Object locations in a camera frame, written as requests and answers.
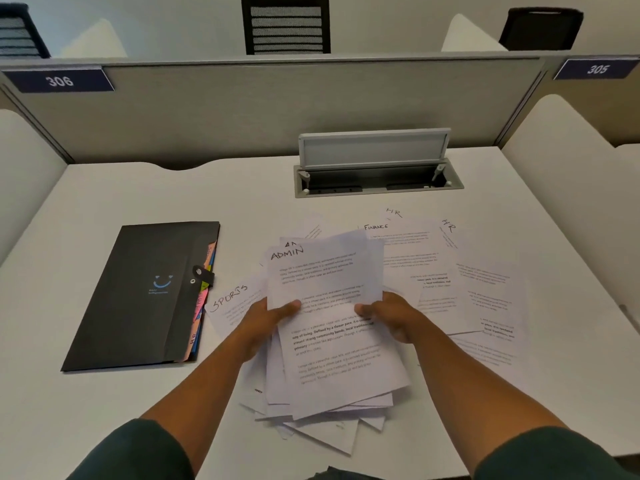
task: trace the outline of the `number 305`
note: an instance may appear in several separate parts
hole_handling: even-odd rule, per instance
[[[608,65],[608,66],[591,66],[591,69],[589,69],[587,74],[604,74],[604,72],[606,72],[609,67],[611,67],[611,65]]]
[[[73,86],[74,82],[67,76],[64,77],[46,77],[45,78],[52,88]]]

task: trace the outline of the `expanding file folder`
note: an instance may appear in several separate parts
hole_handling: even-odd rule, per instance
[[[181,362],[188,347],[194,360],[196,302],[212,284],[203,264],[219,232],[218,222],[123,226],[62,371]]]

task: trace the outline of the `number sign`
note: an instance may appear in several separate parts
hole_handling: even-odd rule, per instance
[[[555,79],[624,79],[638,64],[638,57],[616,59],[567,59]]]
[[[21,93],[94,93],[114,91],[101,67],[5,70]]]

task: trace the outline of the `sign 306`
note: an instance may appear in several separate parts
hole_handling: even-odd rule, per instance
[[[554,79],[624,79],[638,60],[638,57],[567,59]]]
[[[102,67],[5,70],[21,93],[94,93],[114,91]]]

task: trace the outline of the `black office chair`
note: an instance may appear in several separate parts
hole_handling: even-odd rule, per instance
[[[500,44],[507,50],[569,50],[583,18],[573,8],[511,8]]]
[[[0,3],[0,60],[49,59],[44,45],[24,3]]]
[[[330,54],[329,0],[242,0],[247,55]]]

